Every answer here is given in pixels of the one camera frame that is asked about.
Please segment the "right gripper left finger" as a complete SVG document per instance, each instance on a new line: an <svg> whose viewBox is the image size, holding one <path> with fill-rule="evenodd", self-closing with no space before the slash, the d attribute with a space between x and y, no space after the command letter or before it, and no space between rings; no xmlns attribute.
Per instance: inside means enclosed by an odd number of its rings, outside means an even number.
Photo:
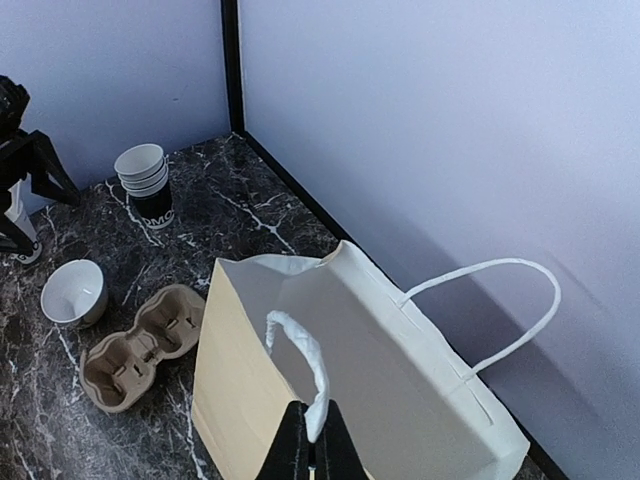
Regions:
<svg viewBox="0 0 640 480"><path fill-rule="evenodd" d="M308 406L290 402L258 473L258 480L308 480L309 441L304 414Z"/></svg>

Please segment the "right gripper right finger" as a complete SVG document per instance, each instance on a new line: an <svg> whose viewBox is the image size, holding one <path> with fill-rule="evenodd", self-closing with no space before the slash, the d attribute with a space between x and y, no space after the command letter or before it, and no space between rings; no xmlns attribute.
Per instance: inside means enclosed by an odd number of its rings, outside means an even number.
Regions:
<svg viewBox="0 0 640 480"><path fill-rule="evenodd" d="M315 443L315 461L316 479L369 479L334 400L329 401L327 418Z"/></svg>

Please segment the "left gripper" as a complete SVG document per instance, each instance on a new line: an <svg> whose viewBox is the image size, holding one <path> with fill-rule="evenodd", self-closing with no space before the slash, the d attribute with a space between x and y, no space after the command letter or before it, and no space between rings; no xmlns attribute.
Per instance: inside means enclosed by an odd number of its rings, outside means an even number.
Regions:
<svg viewBox="0 0 640 480"><path fill-rule="evenodd" d="M32 253L29 237L5 215L12 203L10 189L30 176L33 194L68 205L80 203L80 191L47 135L35 130L20 131L15 137L30 101L24 86L1 75L0 101L0 137L5 143L1 146L1 252Z"/></svg>

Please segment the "stack of paper cups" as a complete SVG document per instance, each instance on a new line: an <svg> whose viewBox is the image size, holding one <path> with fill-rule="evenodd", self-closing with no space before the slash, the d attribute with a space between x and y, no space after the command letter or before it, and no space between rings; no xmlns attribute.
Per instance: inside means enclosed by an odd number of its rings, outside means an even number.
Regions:
<svg viewBox="0 0 640 480"><path fill-rule="evenodd" d="M174 219L169 166L161 146L134 146L121 153L114 170L143 223L159 230Z"/></svg>

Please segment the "brown paper bag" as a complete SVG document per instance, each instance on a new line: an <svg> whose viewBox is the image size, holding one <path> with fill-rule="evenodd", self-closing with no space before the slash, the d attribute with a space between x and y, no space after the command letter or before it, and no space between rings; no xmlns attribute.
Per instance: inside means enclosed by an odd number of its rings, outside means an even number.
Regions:
<svg viewBox="0 0 640 480"><path fill-rule="evenodd" d="M214 264L192 418L225 479L258 479L287 405L315 443L334 400L369 479L512 479L529 449L506 407L414 303L463 267L401 290L353 243L328 256Z"/></svg>

